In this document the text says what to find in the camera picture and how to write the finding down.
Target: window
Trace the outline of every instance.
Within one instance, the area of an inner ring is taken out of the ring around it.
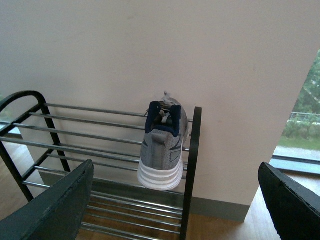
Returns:
[[[320,50],[270,163],[284,170],[320,174]]]

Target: white sole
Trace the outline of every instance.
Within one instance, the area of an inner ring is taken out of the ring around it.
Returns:
[[[167,191],[175,189],[184,172],[184,163],[182,161],[182,153],[178,164],[170,170],[156,170],[145,166],[140,159],[138,167],[138,181],[148,189]]]

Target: shoe tongue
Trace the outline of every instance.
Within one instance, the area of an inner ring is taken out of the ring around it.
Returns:
[[[172,124],[170,112],[167,112],[167,113],[165,113],[165,114],[162,116],[161,122],[162,122],[163,124],[167,124],[167,123],[170,123],[170,122],[171,122],[171,124]]]

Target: gray baseboard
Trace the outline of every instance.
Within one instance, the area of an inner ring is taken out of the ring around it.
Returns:
[[[250,206],[192,197],[190,213],[244,222]]]

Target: tree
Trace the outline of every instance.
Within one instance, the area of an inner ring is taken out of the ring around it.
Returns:
[[[320,50],[305,80],[293,112],[320,114]]]

